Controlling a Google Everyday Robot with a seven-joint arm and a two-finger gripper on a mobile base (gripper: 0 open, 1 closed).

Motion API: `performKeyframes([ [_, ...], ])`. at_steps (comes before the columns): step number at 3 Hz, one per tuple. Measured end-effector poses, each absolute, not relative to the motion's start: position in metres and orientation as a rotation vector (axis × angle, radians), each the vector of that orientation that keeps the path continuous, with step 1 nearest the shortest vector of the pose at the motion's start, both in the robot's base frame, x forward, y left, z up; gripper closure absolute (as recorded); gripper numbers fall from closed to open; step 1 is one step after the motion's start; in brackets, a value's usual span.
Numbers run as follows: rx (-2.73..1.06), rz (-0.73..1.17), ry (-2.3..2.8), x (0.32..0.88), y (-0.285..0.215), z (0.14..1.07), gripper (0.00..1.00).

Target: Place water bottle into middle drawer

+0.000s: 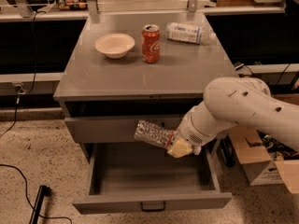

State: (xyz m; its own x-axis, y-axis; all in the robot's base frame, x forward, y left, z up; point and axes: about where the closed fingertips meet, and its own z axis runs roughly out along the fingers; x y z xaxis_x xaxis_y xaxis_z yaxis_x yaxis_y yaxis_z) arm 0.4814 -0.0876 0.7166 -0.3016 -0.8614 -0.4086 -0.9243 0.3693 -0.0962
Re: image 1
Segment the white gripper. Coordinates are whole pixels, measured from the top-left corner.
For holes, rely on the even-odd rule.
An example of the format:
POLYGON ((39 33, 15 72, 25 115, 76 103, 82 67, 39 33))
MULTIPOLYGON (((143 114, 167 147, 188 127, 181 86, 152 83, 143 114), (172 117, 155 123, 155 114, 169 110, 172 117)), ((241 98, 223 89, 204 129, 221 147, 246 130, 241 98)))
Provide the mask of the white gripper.
POLYGON ((173 145, 168 149, 167 153, 174 158, 181 158, 189 155, 192 153, 192 145, 202 147, 216 137, 215 134, 208 136, 197 131, 193 126, 190 114, 186 114, 183 117, 177 131, 185 140, 182 137, 177 138, 173 145))

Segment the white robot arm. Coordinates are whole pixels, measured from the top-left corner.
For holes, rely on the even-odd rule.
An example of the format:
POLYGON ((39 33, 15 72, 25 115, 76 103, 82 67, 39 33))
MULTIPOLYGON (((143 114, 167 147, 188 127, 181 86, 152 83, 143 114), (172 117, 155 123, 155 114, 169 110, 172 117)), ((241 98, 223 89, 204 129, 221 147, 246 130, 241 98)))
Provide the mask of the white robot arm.
POLYGON ((299 105, 273 98, 258 78, 220 77, 206 85, 203 101, 185 114, 168 153, 175 158, 199 154, 202 146, 236 125, 299 151, 299 105))

